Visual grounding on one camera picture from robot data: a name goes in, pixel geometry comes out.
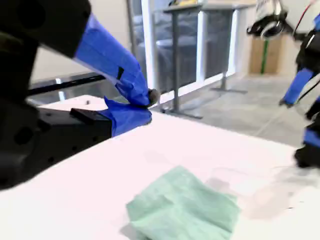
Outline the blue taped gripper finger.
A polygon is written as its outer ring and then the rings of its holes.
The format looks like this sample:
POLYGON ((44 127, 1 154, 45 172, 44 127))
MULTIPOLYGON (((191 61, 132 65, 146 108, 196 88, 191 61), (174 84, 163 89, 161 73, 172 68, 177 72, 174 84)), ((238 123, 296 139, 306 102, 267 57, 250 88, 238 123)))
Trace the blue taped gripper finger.
POLYGON ((309 69, 301 69, 295 75, 292 83, 286 91, 284 97, 279 101, 279 105, 288 108, 293 106, 300 96, 305 85, 312 79, 313 72, 309 69))
POLYGON ((88 0, 19 0, 15 9, 26 34, 110 80, 130 104, 148 108, 158 101, 137 59, 97 20, 88 0))
POLYGON ((43 105, 38 110, 39 172, 152 120, 147 108, 98 97, 89 104, 77 97, 43 105))

